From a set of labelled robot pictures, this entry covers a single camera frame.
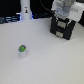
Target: cable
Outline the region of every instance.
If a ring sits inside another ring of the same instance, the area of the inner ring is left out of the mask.
[[[43,3],[42,3],[42,1],[41,1],[41,0],[40,0],[40,3],[41,3],[41,5],[42,5],[42,7],[43,7],[44,9],[46,9],[47,11],[52,12],[51,10],[49,10],[48,8],[46,8],[46,7],[43,5]]]

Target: white tabletop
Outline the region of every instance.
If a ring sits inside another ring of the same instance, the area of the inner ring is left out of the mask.
[[[84,84],[84,27],[77,23],[68,41],[51,34],[50,24],[50,18],[0,24],[0,84]]]

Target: white table surface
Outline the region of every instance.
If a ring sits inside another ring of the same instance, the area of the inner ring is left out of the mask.
[[[84,84],[84,27],[77,23],[68,41],[51,34],[50,24],[50,18],[0,24],[0,84]]]

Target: small green object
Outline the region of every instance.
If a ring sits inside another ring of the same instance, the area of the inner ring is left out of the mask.
[[[26,47],[24,45],[19,47],[19,52],[24,52],[26,50]]]

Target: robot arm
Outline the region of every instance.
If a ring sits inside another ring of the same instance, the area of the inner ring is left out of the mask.
[[[84,6],[75,0],[54,0],[51,10],[55,11],[55,15],[78,22],[81,19]]]
[[[75,0],[54,0],[54,11],[50,32],[58,37],[70,39],[75,23],[81,19],[84,6]]]

